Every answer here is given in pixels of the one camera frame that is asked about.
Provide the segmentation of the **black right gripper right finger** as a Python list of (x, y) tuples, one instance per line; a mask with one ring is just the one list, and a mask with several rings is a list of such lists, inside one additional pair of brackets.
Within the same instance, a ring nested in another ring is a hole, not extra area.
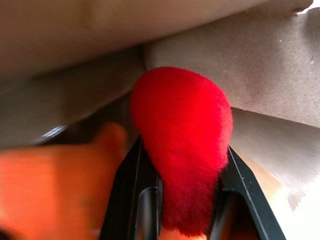
[(287, 240), (253, 171), (231, 148), (216, 186), (207, 240)]

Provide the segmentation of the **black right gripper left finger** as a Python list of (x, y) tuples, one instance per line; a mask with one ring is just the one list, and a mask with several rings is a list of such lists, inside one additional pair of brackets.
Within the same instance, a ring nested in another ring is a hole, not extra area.
[(99, 240), (158, 240), (163, 182), (138, 138), (116, 171)]

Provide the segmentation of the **red plush toy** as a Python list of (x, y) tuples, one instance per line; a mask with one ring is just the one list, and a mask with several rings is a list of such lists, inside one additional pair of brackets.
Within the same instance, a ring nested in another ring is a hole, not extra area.
[(228, 164), (233, 115), (227, 95), (203, 75), (163, 66), (136, 81), (130, 114), (162, 179), (162, 226), (187, 237), (205, 235)]

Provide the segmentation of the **orange plush toy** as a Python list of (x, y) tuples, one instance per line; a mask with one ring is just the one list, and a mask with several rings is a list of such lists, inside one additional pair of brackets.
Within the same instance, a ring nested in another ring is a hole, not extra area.
[(128, 135), (0, 151), (0, 240), (98, 240)]

